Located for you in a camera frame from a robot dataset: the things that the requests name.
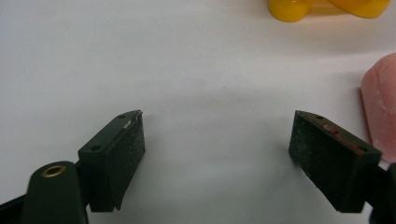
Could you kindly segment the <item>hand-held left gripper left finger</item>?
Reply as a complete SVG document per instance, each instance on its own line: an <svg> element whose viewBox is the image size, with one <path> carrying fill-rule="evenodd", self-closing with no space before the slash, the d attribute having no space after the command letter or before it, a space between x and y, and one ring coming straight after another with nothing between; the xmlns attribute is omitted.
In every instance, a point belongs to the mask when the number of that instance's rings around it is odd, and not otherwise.
<svg viewBox="0 0 396 224"><path fill-rule="evenodd" d="M78 151L93 212L120 210L126 190L146 152L143 112L117 115Z"/></svg>

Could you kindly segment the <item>yellow plastic toy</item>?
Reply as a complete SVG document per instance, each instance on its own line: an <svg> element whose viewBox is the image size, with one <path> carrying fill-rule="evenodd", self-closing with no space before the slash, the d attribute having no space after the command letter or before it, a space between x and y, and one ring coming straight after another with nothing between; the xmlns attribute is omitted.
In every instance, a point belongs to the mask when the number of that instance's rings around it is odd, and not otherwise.
<svg viewBox="0 0 396 224"><path fill-rule="evenodd" d="M316 0L266 0L270 14L279 21L303 19ZM345 12L365 19L379 17L392 0L327 0Z"/></svg>

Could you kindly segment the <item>pink soft object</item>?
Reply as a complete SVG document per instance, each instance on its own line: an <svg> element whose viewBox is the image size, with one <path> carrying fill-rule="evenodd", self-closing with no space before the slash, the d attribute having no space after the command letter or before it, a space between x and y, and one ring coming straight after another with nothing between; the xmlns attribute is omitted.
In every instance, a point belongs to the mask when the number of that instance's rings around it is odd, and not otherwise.
<svg viewBox="0 0 396 224"><path fill-rule="evenodd" d="M366 72L361 96L373 145L385 161L396 162L396 52Z"/></svg>

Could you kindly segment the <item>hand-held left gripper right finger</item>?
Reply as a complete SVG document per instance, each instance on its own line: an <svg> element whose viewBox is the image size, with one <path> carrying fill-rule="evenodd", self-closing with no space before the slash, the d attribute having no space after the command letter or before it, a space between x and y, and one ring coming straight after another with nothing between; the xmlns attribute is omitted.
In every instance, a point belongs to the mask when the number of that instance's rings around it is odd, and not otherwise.
<svg viewBox="0 0 396 224"><path fill-rule="evenodd" d="M339 212L359 213L369 171L381 152L332 121L310 112L294 114L289 154Z"/></svg>

